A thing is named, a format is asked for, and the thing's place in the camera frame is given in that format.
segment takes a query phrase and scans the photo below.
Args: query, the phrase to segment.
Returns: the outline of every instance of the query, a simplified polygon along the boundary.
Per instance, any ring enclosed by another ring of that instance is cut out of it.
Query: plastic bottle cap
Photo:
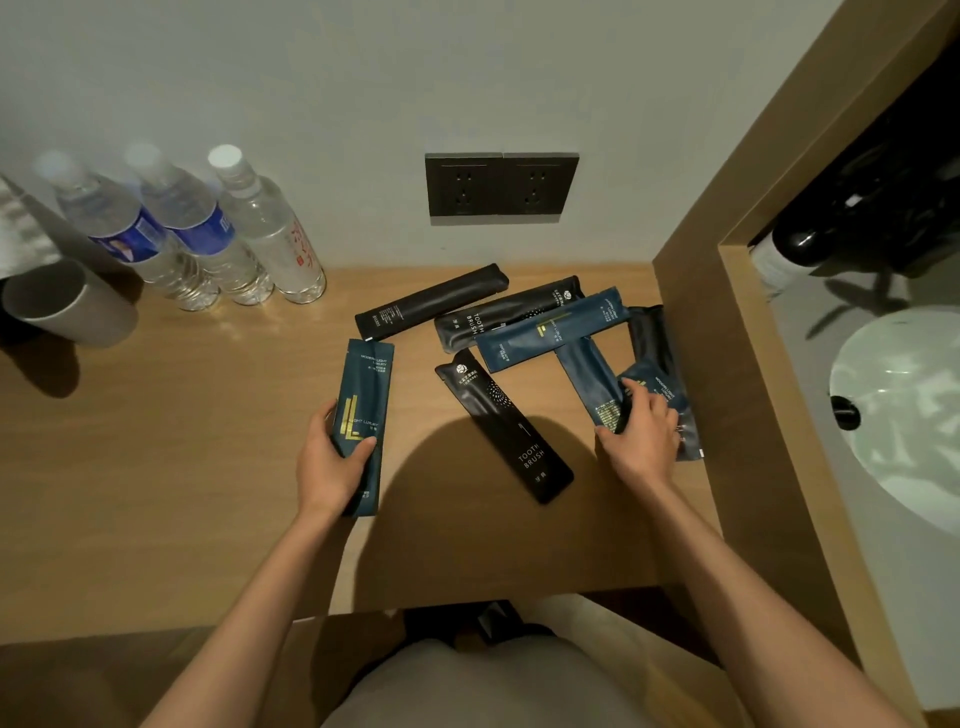
[[[240,151],[240,147],[235,147],[232,144],[221,144],[219,147],[214,147],[210,150],[210,154],[206,156],[206,160],[210,162],[210,166],[218,174],[221,172],[227,175],[236,173],[240,171],[238,168],[244,166],[243,152]]]
[[[81,187],[90,172],[78,161],[59,149],[44,152],[34,160],[34,171],[54,187]]]
[[[159,184],[169,179],[177,170],[156,145],[146,142],[137,142],[127,147],[124,160],[147,184]]]

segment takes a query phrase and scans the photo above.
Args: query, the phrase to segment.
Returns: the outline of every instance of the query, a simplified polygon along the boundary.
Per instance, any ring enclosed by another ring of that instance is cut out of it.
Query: black toiletry bottle
[[[835,218],[829,205],[791,205],[774,228],[750,249],[767,298],[819,268],[835,249]]]

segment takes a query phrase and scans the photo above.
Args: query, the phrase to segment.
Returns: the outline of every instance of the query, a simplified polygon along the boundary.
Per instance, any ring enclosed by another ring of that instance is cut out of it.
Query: outlet plate
[[[499,213],[503,155],[426,155],[424,164],[431,217]]]
[[[470,223],[484,222],[474,217],[537,215],[556,222],[579,161],[574,153],[426,155],[430,216]]]
[[[504,155],[500,214],[559,215],[579,161],[576,154]]]

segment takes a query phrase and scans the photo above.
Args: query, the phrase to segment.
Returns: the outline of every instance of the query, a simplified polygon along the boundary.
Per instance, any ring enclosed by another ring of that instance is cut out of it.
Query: white bottle
[[[224,184],[221,207],[284,298],[316,301],[326,289],[324,268],[276,184],[259,177],[232,144],[214,148],[207,160]]]
[[[34,169],[53,185],[63,216],[185,311],[217,300],[216,283],[125,187],[57,150]]]
[[[143,203],[175,234],[220,285],[242,305],[266,301],[274,285],[247,246],[237,239],[206,185],[175,167],[153,144],[132,144],[124,157],[142,180]]]

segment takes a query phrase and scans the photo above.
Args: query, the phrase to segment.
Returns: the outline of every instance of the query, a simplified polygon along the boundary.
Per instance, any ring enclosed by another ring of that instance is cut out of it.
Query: sink
[[[960,536],[960,308],[909,308],[858,329],[833,363],[830,400],[876,482]]]

